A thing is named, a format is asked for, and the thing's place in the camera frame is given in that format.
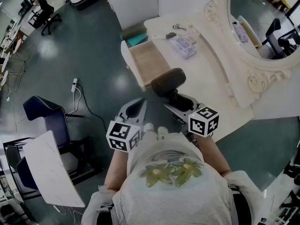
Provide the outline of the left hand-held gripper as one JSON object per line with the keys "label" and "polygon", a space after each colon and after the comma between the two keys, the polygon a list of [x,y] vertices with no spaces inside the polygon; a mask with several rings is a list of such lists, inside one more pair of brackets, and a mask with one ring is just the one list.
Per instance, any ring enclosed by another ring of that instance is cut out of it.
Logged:
{"label": "left hand-held gripper", "polygon": [[106,139],[111,149],[130,152],[138,145],[141,140],[141,127],[146,110],[147,100],[145,98],[131,100],[121,107],[119,115],[110,122],[106,133]]}

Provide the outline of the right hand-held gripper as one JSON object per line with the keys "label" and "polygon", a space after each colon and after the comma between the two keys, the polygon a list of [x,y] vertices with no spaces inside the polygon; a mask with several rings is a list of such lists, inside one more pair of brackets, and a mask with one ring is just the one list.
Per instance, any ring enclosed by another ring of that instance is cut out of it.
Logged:
{"label": "right hand-held gripper", "polygon": [[214,131],[218,128],[219,113],[204,106],[201,108],[201,103],[195,98],[188,95],[179,94],[181,111],[168,103],[164,106],[172,112],[173,117],[183,124],[181,133],[187,140],[194,145],[197,145],[195,135],[201,137],[212,136]]}

